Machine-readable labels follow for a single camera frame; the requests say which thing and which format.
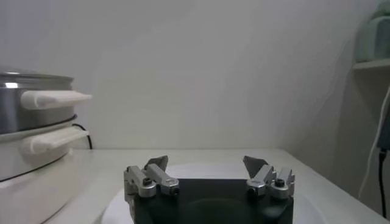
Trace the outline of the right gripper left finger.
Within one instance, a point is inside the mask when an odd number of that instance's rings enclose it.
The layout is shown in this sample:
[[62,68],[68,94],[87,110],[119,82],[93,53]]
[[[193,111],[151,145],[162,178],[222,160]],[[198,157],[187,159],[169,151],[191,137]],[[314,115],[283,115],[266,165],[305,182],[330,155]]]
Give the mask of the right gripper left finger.
[[158,187],[163,195],[178,195],[179,180],[165,172],[168,160],[168,156],[164,155],[151,158],[142,169],[138,166],[128,166],[124,171],[125,195],[152,198],[156,196]]

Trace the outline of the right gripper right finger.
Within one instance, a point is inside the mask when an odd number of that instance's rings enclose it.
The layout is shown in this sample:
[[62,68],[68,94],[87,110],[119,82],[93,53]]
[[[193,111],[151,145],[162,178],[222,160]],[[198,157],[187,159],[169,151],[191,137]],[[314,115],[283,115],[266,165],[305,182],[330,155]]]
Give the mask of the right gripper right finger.
[[282,167],[277,172],[264,159],[250,156],[244,156],[243,163],[250,177],[246,181],[248,192],[256,197],[270,194],[277,200],[286,200],[294,195],[295,175],[292,169]]

